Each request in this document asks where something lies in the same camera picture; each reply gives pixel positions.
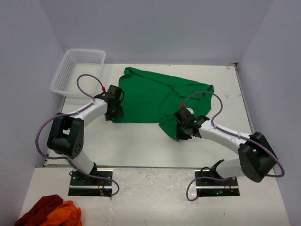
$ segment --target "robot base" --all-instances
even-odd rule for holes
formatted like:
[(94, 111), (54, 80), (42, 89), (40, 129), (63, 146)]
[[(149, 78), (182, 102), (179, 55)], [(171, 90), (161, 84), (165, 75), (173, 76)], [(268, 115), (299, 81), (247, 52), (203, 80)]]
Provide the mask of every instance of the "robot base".
[[(198, 177), (210, 177), (208, 169), (203, 171), (195, 170), (195, 176)], [(196, 181), (197, 194), (200, 197), (214, 197), (214, 196), (240, 196), (238, 189), (237, 178), (233, 177), (229, 181), (216, 181), (210, 179), (201, 179)]]
[[(112, 178), (113, 171), (96, 171), (95, 176)], [(68, 196), (103, 196), (111, 197), (112, 182), (86, 177), (76, 171), (70, 172), (71, 180)]]

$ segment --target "white plastic basket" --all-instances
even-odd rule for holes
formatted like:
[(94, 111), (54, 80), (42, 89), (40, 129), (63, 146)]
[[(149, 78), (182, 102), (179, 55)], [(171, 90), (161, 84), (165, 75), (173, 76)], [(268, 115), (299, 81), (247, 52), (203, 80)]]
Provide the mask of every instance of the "white plastic basket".
[[(72, 48), (66, 51), (51, 82), (52, 92), (66, 97), (85, 97), (77, 88), (76, 80), (82, 74), (91, 74), (100, 79), (105, 52), (93, 49)], [(98, 82), (91, 77), (82, 77), (80, 87), (93, 94)]]

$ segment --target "white enclosure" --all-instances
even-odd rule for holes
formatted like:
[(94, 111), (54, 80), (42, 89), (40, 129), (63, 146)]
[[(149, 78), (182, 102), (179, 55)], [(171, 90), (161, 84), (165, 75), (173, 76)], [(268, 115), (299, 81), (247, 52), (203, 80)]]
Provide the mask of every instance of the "white enclosure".
[[(300, 11), (299, 0), (4, 1), (1, 225), (19, 218), (33, 170), (43, 165), (34, 137), (41, 123), (60, 110), (62, 97), (49, 87), (70, 48), (103, 50), (105, 63), (238, 63), (254, 129), (271, 142), (286, 170), (277, 182), (290, 223), (299, 225)], [(47, 131), (40, 138), (44, 152)]]

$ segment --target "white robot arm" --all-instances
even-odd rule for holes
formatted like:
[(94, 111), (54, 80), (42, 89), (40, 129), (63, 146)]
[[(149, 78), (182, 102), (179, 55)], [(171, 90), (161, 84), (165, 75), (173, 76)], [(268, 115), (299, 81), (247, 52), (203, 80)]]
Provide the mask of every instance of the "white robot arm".
[[(218, 161), (210, 169), (213, 178), (247, 176), (254, 182), (261, 182), (276, 165), (275, 158), (277, 157), (275, 153), (264, 135), (259, 132), (252, 135), (244, 134), (218, 124), (212, 124), (212, 121), (209, 121), (209, 118), (205, 116), (196, 118), (191, 110), (186, 107), (181, 108), (174, 116), (177, 120), (176, 137), (178, 139), (205, 138), (217, 142), (238, 154), (239, 158), (237, 159)], [(267, 149), (274, 156), (269, 155), (263, 149)]]
[(67, 115), (54, 119), (47, 146), (57, 154), (69, 158), (69, 163), (80, 171), (91, 174), (96, 167), (83, 151), (84, 128), (99, 116), (106, 120), (123, 116), (120, 96), (122, 89), (110, 86), (108, 91), (94, 97), (87, 105)]

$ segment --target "white tabletop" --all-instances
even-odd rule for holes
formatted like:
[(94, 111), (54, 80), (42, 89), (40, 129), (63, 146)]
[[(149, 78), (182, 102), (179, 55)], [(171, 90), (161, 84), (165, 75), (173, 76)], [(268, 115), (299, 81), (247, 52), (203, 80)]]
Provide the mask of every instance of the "white tabletop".
[[(289, 226), (274, 178), (238, 178), (241, 196), (186, 200), (192, 169), (114, 169), (120, 192), (109, 197), (67, 196), (71, 168), (36, 168), (21, 216), (46, 195), (81, 208), (84, 226)], [(193, 185), (190, 197), (196, 195)]]
[[(216, 122), (231, 129), (250, 133), (244, 101), (233, 66), (201, 65), (125, 65), (104, 64), (101, 81), (106, 87), (118, 85), (126, 67), (214, 85), (224, 103)], [(77, 110), (88, 99), (66, 98), (63, 113)], [(212, 97), (212, 117), (220, 108)], [(237, 157), (219, 144), (199, 138), (177, 142), (169, 138), (158, 124), (112, 123), (99, 117), (84, 131), (84, 150), (98, 166), (200, 168), (212, 166), (220, 159)], [(48, 165), (68, 165), (65, 160), (48, 160)]]

